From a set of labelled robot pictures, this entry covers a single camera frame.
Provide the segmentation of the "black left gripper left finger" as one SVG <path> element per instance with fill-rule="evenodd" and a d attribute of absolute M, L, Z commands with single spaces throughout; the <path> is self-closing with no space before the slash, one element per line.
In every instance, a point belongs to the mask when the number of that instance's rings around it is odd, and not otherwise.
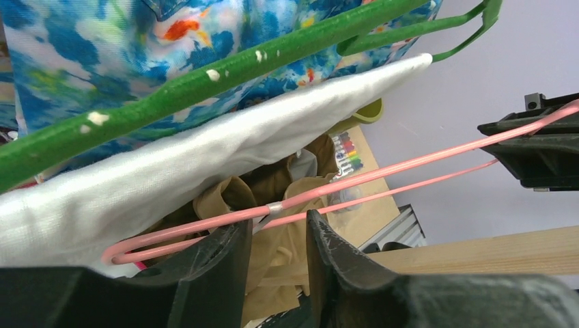
<path fill-rule="evenodd" d="M 215 230 L 138 273 L 86 267 L 1 270 L 2 327 L 239 327 L 252 229 Z"/>

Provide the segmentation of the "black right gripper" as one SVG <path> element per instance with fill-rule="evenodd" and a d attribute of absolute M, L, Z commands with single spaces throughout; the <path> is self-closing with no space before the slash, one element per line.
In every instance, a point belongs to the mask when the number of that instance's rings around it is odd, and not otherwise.
<path fill-rule="evenodd" d="M 492 136 L 535 122 L 578 99 L 578 94 L 546 98 L 541 93 L 524 97 L 526 109 L 497 122 L 477 127 Z M 578 190 L 578 114 L 557 120 L 532 135 L 523 135 L 483 147 L 520 181 L 536 191 Z"/>

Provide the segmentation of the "pink wire hanger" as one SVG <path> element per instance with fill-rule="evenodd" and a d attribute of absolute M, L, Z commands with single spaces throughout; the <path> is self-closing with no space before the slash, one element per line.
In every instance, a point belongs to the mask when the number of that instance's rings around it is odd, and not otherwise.
<path fill-rule="evenodd" d="M 149 234 L 144 234 L 141 236 L 136 236 L 125 241 L 121 241 L 108 249 L 106 249 L 102 256 L 102 261 L 105 264 L 127 264 L 132 262 L 140 262 L 142 260 L 148 260 L 151 258 L 157 258 L 159 256 L 164 256 L 167 254 L 172 254 L 181 251 L 192 244 L 196 243 L 196 240 L 182 241 L 179 243 L 172 243 L 170 245 L 157 247 L 154 249 L 148 249 L 140 252 L 133 252 L 134 249 L 138 249 L 144 246 L 153 245 L 167 241 L 169 239 L 192 234 L 195 232 L 209 230 L 211 228 L 217 228 L 221 226 L 226 226 L 231 223 L 237 223 L 241 221 L 252 221 L 255 218 L 260 220 L 256 223 L 254 227 L 260 231 L 264 228 L 273 228 L 276 226 L 281 226 L 283 224 L 291 223 L 304 219 L 305 215 L 302 213 L 296 215 L 290 215 L 284 218 L 278 218 L 279 214 L 288 208 L 295 207 L 299 204 L 308 202 L 317 197 L 323 195 L 328 195 L 329 193 L 334 193 L 342 189 L 347 189 L 350 187 L 355 187 L 366 182 L 371 182 L 392 174 L 399 172 L 404 172 L 415 167 L 420 167 L 433 163 L 435 161 L 441 161 L 443 159 L 450 158 L 452 156 L 457 156 L 471 150 L 481 149 L 486 146 L 497 144 L 500 141 L 505 141 L 513 139 L 514 137 L 519 137 L 523 135 L 530 135 L 535 133 L 543 127 L 567 116 L 578 113 L 578 101 L 574 100 L 564 106 L 562 106 L 557 111 L 545 116 L 544 118 L 537 120 L 535 122 L 526 124 L 524 126 L 498 133 L 489 137 L 485 137 L 480 140 L 465 143 L 460 146 L 455 146 L 452 148 L 447 148 L 435 153 L 420 156 L 415 159 L 404 161 L 402 163 L 390 165 L 388 167 L 383 167 L 381 169 L 376 169 L 358 176 L 349 177 L 337 182 L 326 184 L 322 187 L 306 191 L 304 193 L 298 194 L 287 200 L 281 202 L 274 202 L 264 206 L 258 206 L 255 208 L 250 208 L 246 210 L 236 211 L 232 213 L 227 213 L 225 215 L 219 215 L 217 217 L 212 217 L 209 219 L 204 219 L 201 221 L 196 221 L 193 223 L 187 223 L 184 225 L 179 225 L 174 228 L 167 228 L 158 232 L 152 232 Z"/>

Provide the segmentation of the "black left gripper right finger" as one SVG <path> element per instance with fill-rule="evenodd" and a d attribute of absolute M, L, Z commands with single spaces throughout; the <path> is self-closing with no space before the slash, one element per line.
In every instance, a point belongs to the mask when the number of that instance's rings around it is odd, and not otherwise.
<path fill-rule="evenodd" d="M 316 327 L 577 327 L 578 294 L 544 275 L 402 274 L 307 212 Z"/>

